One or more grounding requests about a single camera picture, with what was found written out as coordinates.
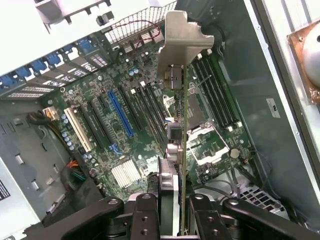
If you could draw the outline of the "silver chipset heatsink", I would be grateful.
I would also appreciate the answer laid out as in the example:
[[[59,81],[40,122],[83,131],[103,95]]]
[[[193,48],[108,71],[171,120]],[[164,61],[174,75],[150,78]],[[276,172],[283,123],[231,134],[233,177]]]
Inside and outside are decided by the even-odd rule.
[[[111,173],[122,189],[141,179],[141,174],[132,159],[115,166],[111,169]]]

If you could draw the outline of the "metal socket cover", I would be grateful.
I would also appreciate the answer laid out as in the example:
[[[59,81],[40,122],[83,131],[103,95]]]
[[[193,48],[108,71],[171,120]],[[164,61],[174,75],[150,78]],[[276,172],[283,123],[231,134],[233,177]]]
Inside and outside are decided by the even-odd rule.
[[[227,154],[230,147],[222,135],[213,128],[203,128],[189,135],[187,149],[199,166],[216,164]]]

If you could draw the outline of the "green motherboard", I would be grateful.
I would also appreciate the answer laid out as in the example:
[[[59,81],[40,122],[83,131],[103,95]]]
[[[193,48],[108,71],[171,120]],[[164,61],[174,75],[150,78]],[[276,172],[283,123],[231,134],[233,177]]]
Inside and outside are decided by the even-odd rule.
[[[160,106],[165,113],[165,120],[174,115],[174,95],[164,87],[164,82],[157,77],[159,60],[159,48],[164,43],[163,34],[157,30],[148,32],[136,42],[126,42],[119,47],[115,62],[107,64],[100,56],[94,55],[94,60],[98,63],[98,68],[90,64],[85,64],[85,68],[92,71],[68,85],[62,85],[60,90],[56,90],[43,98],[43,101],[51,107],[55,107],[60,120],[56,127],[62,131],[62,138],[72,151],[79,151],[84,162],[87,164],[90,175],[97,179],[102,189],[107,194],[115,194],[120,197],[127,197],[131,193],[144,190],[147,187],[147,176],[158,171],[158,158],[161,155],[157,143],[148,128],[145,118],[138,109],[138,104],[134,99],[131,90],[140,88],[142,82],[151,83],[154,93],[158,98]],[[187,131],[187,142],[189,135],[200,129],[213,128],[217,130],[229,146],[229,152],[222,157],[222,160],[212,164],[198,165],[195,158],[187,148],[186,143],[186,178],[196,186],[205,185],[212,182],[219,175],[238,169],[244,170],[244,166],[254,158],[255,152],[244,127],[235,128],[232,132],[218,126],[209,101],[205,96],[202,86],[196,87],[201,82],[197,76],[193,65],[187,68],[188,94],[197,95],[201,110],[205,117],[213,119],[214,125],[209,127],[199,127],[192,132]],[[142,130],[135,126],[132,115],[122,98],[118,87],[122,86],[133,107]],[[124,125],[121,122],[110,98],[108,91],[113,91],[120,103],[132,129],[134,136],[127,135]],[[112,138],[113,144],[108,145],[107,139],[102,132],[101,126],[92,111],[89,101],[93,101],[99,109],[103,122]],[[97,147],[87,125],[78,109],[82,105],[92,120],[95,129],[104,144],[104,150]],[[86,152],[80,143],[64,109],[72,108],[80,125],[83,127],[93,149]],[[240,156],[237,159],[230,157],[230,150],[237,148]],[[127,188],[121,188],[111,169],[123,164],[128,160],[133,160],[141,178]]]

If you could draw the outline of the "RAM slot with white clips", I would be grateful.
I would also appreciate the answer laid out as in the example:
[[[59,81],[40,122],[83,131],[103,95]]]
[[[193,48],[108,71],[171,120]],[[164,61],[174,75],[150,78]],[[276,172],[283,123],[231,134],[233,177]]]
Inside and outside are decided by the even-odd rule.
[[[162,151],[162,150],[161,150],[161,148],[160,148],[160,146],[159,146],[159,143],[158,143],[157,140],[155,139],[155,136],[154,136],[154,134],[153,134],[153,131],[152,131],[152,129],[151,129],[149,123],[148,123],[147,116],[146,116],[146,114],[144,113],[144,111],[143,111],[143,109],[142,109],[142,107],[141,107],[140,101],[139,101],[139,99],[138,99],[138,95],[137,95],[137,90],[136,90],[136,88],[137,88],[137,87],[134,87],[134,88],[131,90],[131,94],[132,94],[133,98],[135,99],[135,101],[136,101],[136,103],[137,103],[137,105],[138,105],[138,109],[139,109],[139,111],[142,113],[142,115],[143,115],[143,117],[144,117],[144,121],[147,123],[147,126],[148,126],[148,128],[149,128],[149,131],[151,132],[151,134],[152,134],[152,136],[153,136],[153,139],[154,139],[154,141],[156,142],[157,147],[158,147],[158,149],[159,149],[160,155],[162,156],[165,151]]]
[[[238,119],[217,59],[212,54],[200,53],[193,66],[199,77],[203,78],[203,90],[216,123],[220,128],[233,132]]]
[[[239,116],[237,106],[235,105],[235,101],[231,95],[229,86],[218,63],[218,57],[215,53],[211,53],[207,55],[206,61],[210,66],[210,69],[214,73],[215,82],[223,95],[223,101],[231,117],[231,122],[234,125],[234,128],[242,128],[242,120]]]
[[[148,93],[146,91],[147,84],[142,82],[140,86],[141,90],[141,98],[143,100],[143,103],[145,105],[146,111],[149,115],[150,121],[152,126],[154,127],[158,137],[161,139],[163,143],[167,142],[167,137],[165,135],[165,126],[162,122],[158,121],[157,114],[154,110],[153,104],[151,102],[151,98],[148,96]]]

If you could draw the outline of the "black expansion slot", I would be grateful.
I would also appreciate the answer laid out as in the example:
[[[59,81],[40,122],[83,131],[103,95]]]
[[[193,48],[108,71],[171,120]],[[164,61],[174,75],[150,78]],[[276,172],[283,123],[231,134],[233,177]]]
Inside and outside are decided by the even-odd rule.
[[[139,122],[139,120],[138,120],[138,118],[137,118],[137,115],[136,115],[136,113],[135,113],[135,111],[134,111],[134,108],[133,108],[133,106],[132,106],[129,98],[127,97],[127,95],[126,95],[123,87],[120,85],[120,86],[118,86],[117,88],[118,88],[118,91],[119,91],[121,97],[123,98],[123,100],[124,100],[127,108],[128,108],[129,113],[131,114],[131,116],[132,116],[132,118],[133,118],[133,121],[134,121],[134,124],[135,124],[136,128],[137,128],[139,131],[142,131],[142,130],[143,130],[143,129],[142,129],[142,126],[141,126],[141,124],[140,124],[140,122]]]
[[[93,113],[95,114],[95,117],[97,119],[97,122],[100,124],[100,127],[101,127],[101,130],[107,140],[107,144],[109,146],[111,146],[113,144],[113,140],[112,138],[110,137],[110,134],[107,130],[107,126],[105,125],[104,121],[103,121],[103,118],[99,112],[99,109],[97,108],[97,106],[95,105],[95,103],[91,100],[88,102],[88,104],[90,105],[90,107],[92,108],[92,111]]]
[[[101,140],[100,136],[98,135],[98,132],[96,131],[96,128],[95,128],[95,125],[93,124],[93,121],[89,118],[88,113],[85,111],[85,109],[82,105],[80,105],[78,107],[78,110],[79,110],[85,124],[87,125],[88,131],[91,134],[92,138],[94,139],[97,147],[103,151],[105,149],[104,143]]]

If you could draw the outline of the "RAM slot with black clips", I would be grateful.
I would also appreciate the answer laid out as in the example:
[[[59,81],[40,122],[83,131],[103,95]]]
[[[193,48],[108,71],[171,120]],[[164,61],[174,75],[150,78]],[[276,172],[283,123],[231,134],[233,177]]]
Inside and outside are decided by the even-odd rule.
[[[219,86],[217,85],[216,81],[215,81],[215,75],[214,73],[212,72],[212,70],[210,69],[210,66],[208,65],[208,62],[207,62],[207,55],[205,55],[203,57],[203,59],[201,60],[203,66],[205,67],[205,69],[207,70],[207,72],[212,75],[211,77],[211,80],[210,80],[210,83],[211,83],[211,86],[213,87],[213,91],[215,93],[215,96],[217,98],[217,101],[218,101],[218,105],[219,105],[219,108],[220,108],[220,111],[223,113],[225,119],[227,120],[228,122],[228,126],[225,128],[227,131],[231,132],[233,131],[234,129],[234,125],[232,124],[232,119],[230,117],[230,114],[228,112],[228,109],[227,109],[227,106],[225,105],[225,102],[223,100],[223,95],[222,95],[222,92],[219,90]]]
[[[163,108],[161,107],[158,98],[155,94],[155,89],[153,88],[153,86],[151,85],[151,83],[147,83],[146,84],[146,91],[147,91],[147,96],[150,97],[150,101],[152,103],[152,106],[154,108],[154,111],[157,115],[158,121],[163,123],[165,121],[165,113],[163,111]]]
[[[164,136],[164,126],[161,122],[161,119],[158,116],[154,103],[148,93],[148,91],[143,87],[137,87],[137,98],[143,109],[150,128],[152,129],[152,133],[154,138],[157,140],[159,147],[162,151],[166,148],[166,140]]]
[[[194,67],[194,70],[197,76],[199,77],[200,81],[204,80],[206,77],[210,75],[200,60],[197,60],[197,59],[194,60],[192,62],[192,66]],[[208,105],[212,110],[212,113],[217,121],[217,124],[221,128],[225,129],[228,126],[228,121],[226,120],[226,118],[224,117],[223,113],[220,110],[219,102],[216,98],[216,94],[214,93],[214,89],[211,85],[211,78],[208,79],[206,82],[202,83],[201,87],[208,100]]]

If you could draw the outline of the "blue expansion slot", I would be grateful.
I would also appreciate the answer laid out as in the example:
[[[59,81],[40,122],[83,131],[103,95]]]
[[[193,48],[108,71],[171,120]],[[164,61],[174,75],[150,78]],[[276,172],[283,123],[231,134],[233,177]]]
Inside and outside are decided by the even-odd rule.
[[[132,126],[130,125],[130,122],[126,116],[126,114],[124,113],[123,109],[122,109],[122,106],[121,104],[119,103],[116,95],[114,94],[114,92],[112,90],[109,90],[107,92],[107,95],[108,97],[110,98],[110,101],[113,105],[113,107],[115,108],[122,124],[123,124],[123,127],[124,127],[124,130],[126,132],[126,134],[129,136],[129,137],[133,137],[134,136],[134,131],[133,131],[133,128]]]

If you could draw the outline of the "CPU socket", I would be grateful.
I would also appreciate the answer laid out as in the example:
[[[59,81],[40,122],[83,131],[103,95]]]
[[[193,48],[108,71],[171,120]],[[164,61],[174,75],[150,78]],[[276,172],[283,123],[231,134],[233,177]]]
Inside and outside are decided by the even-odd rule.
[[[214,120],[205,117],[205,113],[200,107],[196,94],[191,94],[187,97],[187,131],[192,132],[198,128],[207,128],[214,125]]]

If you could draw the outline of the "white expansion slot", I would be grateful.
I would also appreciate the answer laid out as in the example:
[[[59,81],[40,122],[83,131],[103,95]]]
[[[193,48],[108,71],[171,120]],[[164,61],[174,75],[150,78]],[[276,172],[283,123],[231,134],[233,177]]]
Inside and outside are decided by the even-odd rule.
[[[93,149],[93,146],[85,133],[83,127],[81,126],[79,120],[74,113],[74,110],[71,107],[68,107],[63,110],[65,115],[67,116],[75,134],[77,135],[82,147],[86,152],[90,152]]]

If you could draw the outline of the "grey power supply unit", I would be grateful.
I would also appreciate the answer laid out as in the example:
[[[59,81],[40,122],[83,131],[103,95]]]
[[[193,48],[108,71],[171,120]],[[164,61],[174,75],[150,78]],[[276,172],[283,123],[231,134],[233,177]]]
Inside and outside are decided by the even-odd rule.
[[[7,224],[40,222],[66,192],[60,171],[68,152],[47,127],[26,120],[40,108],[35,101],[0,100],[0,181],[9,193],[0,199],[0,217]]]

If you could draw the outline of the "thin metal locking lever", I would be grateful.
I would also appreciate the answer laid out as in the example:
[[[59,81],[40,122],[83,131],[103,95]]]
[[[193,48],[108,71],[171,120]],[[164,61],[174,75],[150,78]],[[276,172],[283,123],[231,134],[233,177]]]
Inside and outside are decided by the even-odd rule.
[[[208,77],[206,77],[205,79],[203,79],[201,82],[199,82],[195,87],[199,87],[201,84],[205,83],[208,79],[210,79],[212,77],[212,75],[210,74]]]

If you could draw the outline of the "open PC case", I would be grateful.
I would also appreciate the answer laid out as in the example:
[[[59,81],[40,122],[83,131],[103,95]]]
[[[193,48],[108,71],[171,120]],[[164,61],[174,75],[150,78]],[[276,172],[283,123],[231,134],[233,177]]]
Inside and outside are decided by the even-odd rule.
[[[186,178],[183,236],[160,240],[200,240],[190,218],[189,197],[202,194],[219,207],[237,198],[314,232],[320,240],[320,117],[317,129],[307,129],[282,67],[285,59],[271,43],[264,0],[0,0],[0,101],[33,101],[39,110],[51,107],[44,97],[98,69],[94,55],[108,65],[118,49],[143,35],[159,31],[165,43],[170,11],[185,11],[187,20],[214,36],[214,53],[241,122],[254,150],[244,170],[226,171],[207,184]],[[60,170],[65,194],[45,218],[29,225],[8,224],[0,217],[0,240],[25,240],[27,233],[46,228],[107,197],[124,202],[123,214],[111,219],[105,240],[124,239],[120,223],[133,214],[136,197],[156,197],[160,231],[159,159],[157,171],[146,177],[146,188],[126,197],[107,194],[90,175],[78,150],[70,150],[57,128],[47,127],[69,157]]]

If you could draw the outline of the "brown mounting plate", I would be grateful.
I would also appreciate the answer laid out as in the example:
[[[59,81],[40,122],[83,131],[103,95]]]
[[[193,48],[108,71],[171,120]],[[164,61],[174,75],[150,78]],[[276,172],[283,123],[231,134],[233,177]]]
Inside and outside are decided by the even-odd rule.
[[[287,36],[309,102],[320,105],[320,19]]]

